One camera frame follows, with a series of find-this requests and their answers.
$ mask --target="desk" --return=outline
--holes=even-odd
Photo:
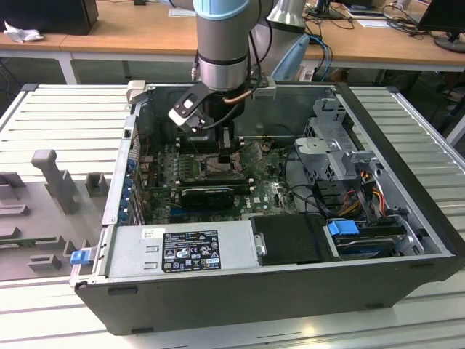
[[[0,55],[57,59],[68,84],[79,81],[71,60],[193,61],[197,49],[194,18],[168,17],[169,7],[162,4],[135,7],[131,1],[117,4],[98,1],[97,6],[99,20],[88,36],[49,34],[42,42],[24,45],[8,42],[7,47],[0,44]],[[412,3],[412,12],[425,9],[424,5]],[[418,40],[391,28],[364,28],[357,21],[354,26],[354,30],[348,31],[330,21],[323,23],[325,42],[333,50],[333,67],[417,71],[465,69],[463,55],[440,49],[430,37]],[[310,27],[318,32],[316,25],[310,23]],[[8,38],[3,37],[0,43],[5,41]],[[316,66],[322,56],[320,47],[311,46],[304,63],[307,67]]]

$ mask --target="warning label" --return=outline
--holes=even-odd
[[[221,269],[218,231],[190,231],[163,235],[165,273]]]

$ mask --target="table leg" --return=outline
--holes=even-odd
[[[131,75],[131,70],[129,69],[129,62],[127,60],[124,60],[122,63],[123,63],[124,77],[126,79],[130,79],[132,75]]]
[[[463,96],[460,101],[458,102],[457,106],[454,110],[450,113],[450,117],[453,119],[465,106],[465,96]],[[452,146],[454,146],[465,134],[465,115],[462,116],[462,119],[458,122],[458,124],[453,128],[450,132],[448,137],[445,139],[447,140]]]
[[[62,52],[57,57],[58,63],[60,64],[61,71],[65,77],[66,84],[77,85],[81,83],[81,80],[76,75],[71,64],[71,55],[68,52]]]
[[[373,85],[381,86],[385,73],[386,73],[386,69],[378,70],[378,73],[376,74],[376,78],[372,81]]]

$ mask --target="white cable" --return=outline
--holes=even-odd
[[[10,98],[9,96],[9,87],[10,87],[10,82],[8,80],[8,78],[5,76],[5,73],[3,71],[1,71],[0,69],[0,74],[4,77],[5,81],[7,82],[7,98],[8,98],[8,101],[12,101],[12,99]]]

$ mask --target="black plastic cover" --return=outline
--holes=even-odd
[[[260,265],[305,264],[333,260],[323,231],[325,220],[316,214],[280,214],[251,218],[255,235],[264,238],[267,255]]]

